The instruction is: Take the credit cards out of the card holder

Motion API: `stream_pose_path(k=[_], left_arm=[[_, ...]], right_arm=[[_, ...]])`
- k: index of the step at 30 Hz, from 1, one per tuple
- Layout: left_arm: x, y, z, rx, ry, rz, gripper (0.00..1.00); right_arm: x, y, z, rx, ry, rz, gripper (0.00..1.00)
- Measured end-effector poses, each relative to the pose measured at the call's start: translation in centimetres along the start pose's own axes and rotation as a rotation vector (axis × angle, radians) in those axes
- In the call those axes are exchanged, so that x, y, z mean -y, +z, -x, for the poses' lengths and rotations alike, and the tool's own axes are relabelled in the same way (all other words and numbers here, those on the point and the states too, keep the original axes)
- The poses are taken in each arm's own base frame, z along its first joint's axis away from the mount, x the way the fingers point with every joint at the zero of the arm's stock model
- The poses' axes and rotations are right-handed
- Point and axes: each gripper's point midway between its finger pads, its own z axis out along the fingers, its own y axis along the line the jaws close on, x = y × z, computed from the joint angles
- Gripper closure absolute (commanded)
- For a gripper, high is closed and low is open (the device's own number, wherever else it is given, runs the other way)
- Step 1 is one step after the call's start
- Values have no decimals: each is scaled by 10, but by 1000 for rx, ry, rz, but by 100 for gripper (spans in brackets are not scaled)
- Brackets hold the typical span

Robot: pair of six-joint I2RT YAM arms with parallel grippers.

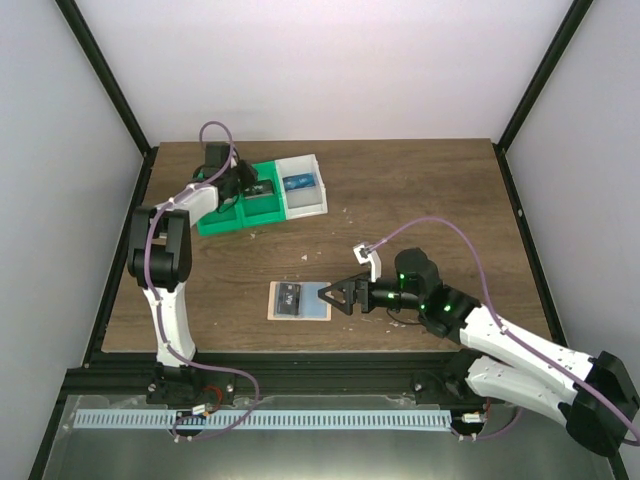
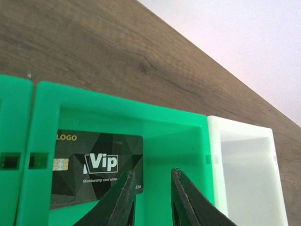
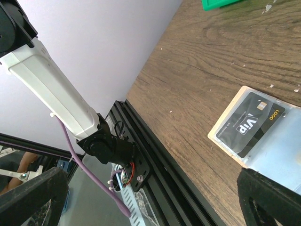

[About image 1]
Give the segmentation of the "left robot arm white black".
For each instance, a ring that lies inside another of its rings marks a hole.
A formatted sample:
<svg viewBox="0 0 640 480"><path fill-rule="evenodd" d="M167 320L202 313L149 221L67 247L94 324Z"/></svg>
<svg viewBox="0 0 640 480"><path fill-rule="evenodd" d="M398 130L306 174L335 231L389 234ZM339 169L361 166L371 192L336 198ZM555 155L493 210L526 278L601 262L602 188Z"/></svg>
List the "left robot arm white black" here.
<svg viewBox="0 0 640 480"><path fill-rule="evenodd" d="M196 345L189 329L186 283L193 266L191 229L222 202L252 186L255 170L239 158L232 142L205 146L205 161L194 179L174 196L155 206L140 206L131 219L127 269L149 304L156 334L156 362L164 372L197 370L240 376L251 374L194 360Z"/></svg>

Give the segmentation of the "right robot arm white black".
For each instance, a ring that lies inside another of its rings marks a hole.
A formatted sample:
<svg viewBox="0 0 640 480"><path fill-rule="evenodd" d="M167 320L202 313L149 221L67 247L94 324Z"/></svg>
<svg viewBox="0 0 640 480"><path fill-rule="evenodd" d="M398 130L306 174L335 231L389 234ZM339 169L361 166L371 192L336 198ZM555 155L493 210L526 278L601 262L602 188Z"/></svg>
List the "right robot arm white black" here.
<svg viewBox="0 0 640 480"><path fill-rule="evenodd" d="M535 412L603 457L614 456L623 444L638 445L633 420L639 395L619 358L606 351L578 352L505 320L488 304L445 284L419 248L396 255L392 278L382 277L377 253L364 245L354 252L369 272L320 289L319 299L346 315L354 308L416 312L427 332L463 348L444 373L452 395L474 394Z"/></svg>

